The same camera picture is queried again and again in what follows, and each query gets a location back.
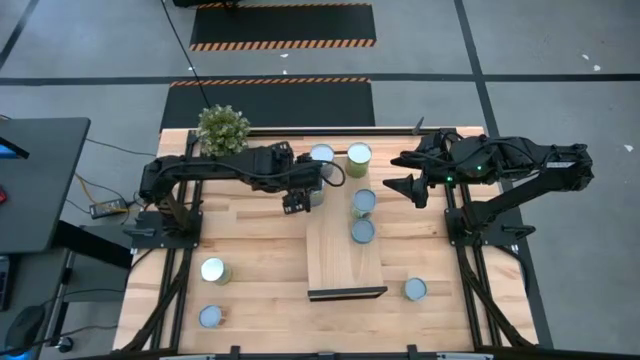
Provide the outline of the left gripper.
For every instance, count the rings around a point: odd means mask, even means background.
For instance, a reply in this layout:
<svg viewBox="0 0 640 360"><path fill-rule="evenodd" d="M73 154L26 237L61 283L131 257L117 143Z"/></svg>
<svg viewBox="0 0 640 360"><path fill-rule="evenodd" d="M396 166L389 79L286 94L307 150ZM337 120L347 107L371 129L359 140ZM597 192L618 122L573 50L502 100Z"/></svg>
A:
<svg viewBox="0 0 640 360"><path fill-rule="evenodd" d="M294 173L294 188L282 197L286 215L311 211L310 194L322 189L324 179L321 164L306 164Z"/></svg>

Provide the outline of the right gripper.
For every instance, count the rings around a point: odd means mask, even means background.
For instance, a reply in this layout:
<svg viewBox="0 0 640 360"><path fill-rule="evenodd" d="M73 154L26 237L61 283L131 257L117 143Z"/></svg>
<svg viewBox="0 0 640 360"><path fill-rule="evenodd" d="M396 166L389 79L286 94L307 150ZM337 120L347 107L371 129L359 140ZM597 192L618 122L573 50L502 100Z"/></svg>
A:
<svg viewBox="0 0 640 360"><path fill-rule="evenodd" d="M422 168L422 176L386 179L383 185L408 198L416 208L425 208L428 186L469 184L470 177L462 172L459 160L454 160L451 147L463 139L457 132L436 132L422 137L423 156L401 154L390 163L405 168Z"/></svg>

